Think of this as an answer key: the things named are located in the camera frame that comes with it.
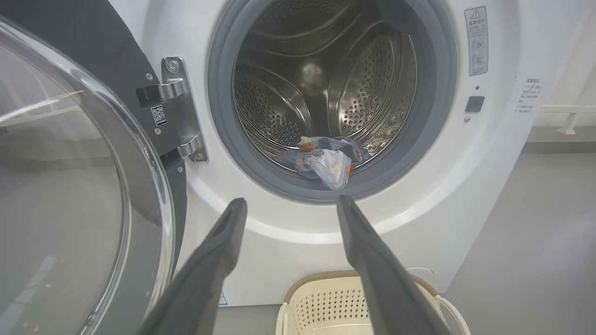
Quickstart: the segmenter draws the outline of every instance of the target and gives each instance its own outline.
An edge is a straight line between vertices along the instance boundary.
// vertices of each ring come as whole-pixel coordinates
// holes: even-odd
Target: laundry basket
[[[446,323],[444,306],[456,320],[462,335],[470,335],[457,309],[428,283],[412,276],[422,294]],[[356,271],[313,275],[288,291],[277,315],[275,335],[373,335],[373,324],[360,276]]]

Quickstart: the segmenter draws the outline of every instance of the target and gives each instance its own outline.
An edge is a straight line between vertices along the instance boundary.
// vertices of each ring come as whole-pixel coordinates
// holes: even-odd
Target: basket handle
[[[288,308],[288,303],[284,302],[280,311],[277,313],[277,322],[275,323],[275,335],[286,335],[288,333],[288,315],[285,310]]]
[[[456,320],[458,326],[460,327],[462,335],[471,335],[470,329],[468,328],[468,324],[465,322],[464,317],[460,314],[460,312],[455,308],[455,306],[447,299],[440,295],[435,295],[434,299],[439,302],[437,305],[437,311],[440,313],[441,317],[443,317],[443,312],[441,311],[441,305],[443,305],[450,313],[453,315],[453,318]]]

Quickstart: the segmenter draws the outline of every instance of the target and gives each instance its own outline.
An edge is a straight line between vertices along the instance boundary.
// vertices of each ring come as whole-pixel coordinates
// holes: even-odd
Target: stainless steel drum
[[[374,1],[277,0],[237,58],[234,102],[266,156],[301,136],[352,137],[374,158],[396,138],[414,101],[412,40]]]

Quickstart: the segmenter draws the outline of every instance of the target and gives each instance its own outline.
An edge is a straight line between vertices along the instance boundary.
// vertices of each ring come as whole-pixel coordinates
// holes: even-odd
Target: metal hinge
[[[206,162],[207,150],[182,57],[162,59],[162,82],[137,89],[139,102],[142,106],[165,100],[172,103],[178,119],[176,127],[183,143],[175,149],[175,154],[188,156],[193,162]]]

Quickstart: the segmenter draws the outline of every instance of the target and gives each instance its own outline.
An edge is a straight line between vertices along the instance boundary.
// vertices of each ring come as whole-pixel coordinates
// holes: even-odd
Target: gray floor
[[[595,172],[596,154],[522,154],[445,293],[473,334],[596,334]],[[214,334],[274,334],[277,310],[220,308]]]

